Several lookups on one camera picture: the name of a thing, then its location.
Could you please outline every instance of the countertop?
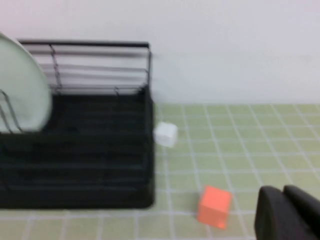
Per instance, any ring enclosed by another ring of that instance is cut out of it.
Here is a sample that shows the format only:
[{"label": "countertop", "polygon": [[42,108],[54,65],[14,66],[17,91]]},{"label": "countertop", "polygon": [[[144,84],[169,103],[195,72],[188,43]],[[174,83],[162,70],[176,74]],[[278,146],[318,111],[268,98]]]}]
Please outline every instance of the countertop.
[{"label": "countertop", "polygon": [[[0,240],[254,240],[258,190],[295,184],[320,198],[320,106],[158,104],[174,148],[157,146],[146,210],[0,211]],[[205,185],[233,195],[227,228],[196,219]]]}]

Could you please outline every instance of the dish rack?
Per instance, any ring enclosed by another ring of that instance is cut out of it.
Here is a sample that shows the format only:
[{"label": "dish rack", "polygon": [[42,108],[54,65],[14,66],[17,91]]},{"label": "dish rack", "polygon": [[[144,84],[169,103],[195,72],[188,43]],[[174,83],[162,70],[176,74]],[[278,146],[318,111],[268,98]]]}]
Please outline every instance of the dish rack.
[{"label": "dish rack", "polygon": [[[10,96],[0,92],[21,131],[0,134],[0,208],[149,207],[155,196],[150,45],[20,43],[47,75],[53,105],[43,130],[24,132]],[[0,120],[6,122],[1,108]]]}]

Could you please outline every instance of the plate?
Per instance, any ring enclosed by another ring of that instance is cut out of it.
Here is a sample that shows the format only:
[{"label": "plate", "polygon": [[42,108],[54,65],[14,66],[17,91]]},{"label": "plate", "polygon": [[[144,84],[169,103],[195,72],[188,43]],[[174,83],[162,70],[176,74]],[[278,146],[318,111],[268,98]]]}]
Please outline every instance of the plate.
[{"label": "plate", "polygon": [[18,41],[1,32],[0,107],[0,133],[38,132],[52,110],[51,90],[41,67]]}]

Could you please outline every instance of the orange block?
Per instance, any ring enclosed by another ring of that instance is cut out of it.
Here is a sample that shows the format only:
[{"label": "orange block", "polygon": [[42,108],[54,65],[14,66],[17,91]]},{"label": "orange block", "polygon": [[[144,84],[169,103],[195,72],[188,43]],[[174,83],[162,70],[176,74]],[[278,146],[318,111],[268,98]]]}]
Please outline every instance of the orange block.
[{"label": "orange block", "polygon": [[205,190],[198,208],[198,221],[213,227],[225,229],[229,215],[232,194],[212,186]]}]

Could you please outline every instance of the small white block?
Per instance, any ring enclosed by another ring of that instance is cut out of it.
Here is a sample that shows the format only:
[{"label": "small white block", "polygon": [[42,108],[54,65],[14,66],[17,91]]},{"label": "small white block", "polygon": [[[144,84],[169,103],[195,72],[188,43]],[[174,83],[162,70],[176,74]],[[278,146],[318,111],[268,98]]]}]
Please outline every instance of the small white block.
[{"label": "small white block", "polygon": [[178,139],[178,127],[162,121],[153,130],[153,136],[157,144],[173,148]]}]

